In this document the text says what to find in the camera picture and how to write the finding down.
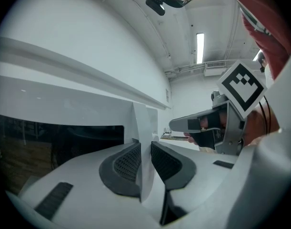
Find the black cable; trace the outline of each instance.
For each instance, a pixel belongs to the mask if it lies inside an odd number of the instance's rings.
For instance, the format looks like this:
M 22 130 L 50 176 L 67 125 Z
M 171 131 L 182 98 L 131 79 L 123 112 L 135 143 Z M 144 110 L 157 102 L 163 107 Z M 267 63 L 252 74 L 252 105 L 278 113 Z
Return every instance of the black cable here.
M 270 112 L 270 106 L 269 106 L 269 103 L 267 101 L 267 98 L 264 96 L 265 98 L 265 101 L 267 103 L 267 106 L 268 106 L 268 111 L 269 111 L 269 131 L 268 131 L 268 134 L 271 132 L 271 112 Z
M 266 130 L 266 135 L 267 135 L 268 127 L 267 127 L 267 119 L 266 119 L 266 115 L 265 115 L 265 112 L 264 112 L 263 106 L 261 105 L 260 102 L 259 102 L 259 104 L 260 104 L 261 111 L 262 111 L 263 116 L 264 116 L 264 119 L 265 119 L 265 130 Z

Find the ceiling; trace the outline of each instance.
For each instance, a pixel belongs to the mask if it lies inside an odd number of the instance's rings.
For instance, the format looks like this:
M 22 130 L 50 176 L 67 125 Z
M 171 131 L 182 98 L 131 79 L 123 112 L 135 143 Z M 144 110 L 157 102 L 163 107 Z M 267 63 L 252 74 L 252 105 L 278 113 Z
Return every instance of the ceiling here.
M 170 80 L 204 67 L 195 65 L 197 33 L 205 36 L 203 62 L 226 61 L 230 67 L 241 59 L 259 70 L 259 63 L 252 61 L 259 48 L 242 24 L 236 0 L 194 0 L 181 9 L 164 4 L 164 16 L 145 0 L 101 1 L 136 31 Z

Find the ceiling light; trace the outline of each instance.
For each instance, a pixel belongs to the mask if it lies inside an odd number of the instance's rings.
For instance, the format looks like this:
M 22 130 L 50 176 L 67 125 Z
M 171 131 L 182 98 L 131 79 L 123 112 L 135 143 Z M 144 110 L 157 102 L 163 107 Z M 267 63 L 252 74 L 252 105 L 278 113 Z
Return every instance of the ceiling light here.
M 204 47 L 204 33 L 196 34 L 197 37 L 197 62 L 202 63 L 203 59 L 203 47 Z
M 253 61 L 256 61 L 258 59 L 259 53 L 261 52 L 261 49 L 258 51 L 258 53 L 255 55 Z

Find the wooden floor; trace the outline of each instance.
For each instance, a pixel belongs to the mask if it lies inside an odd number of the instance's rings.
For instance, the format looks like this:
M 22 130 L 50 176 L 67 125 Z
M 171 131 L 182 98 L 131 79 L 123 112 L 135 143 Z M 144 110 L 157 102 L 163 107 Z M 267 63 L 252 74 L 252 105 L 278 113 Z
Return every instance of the wooden floor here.
M 18 194 L 30 176 L 43 177 L 51 171 L 51 143 L 23 141 L 0 136 L 0 169 L 5 189 Z

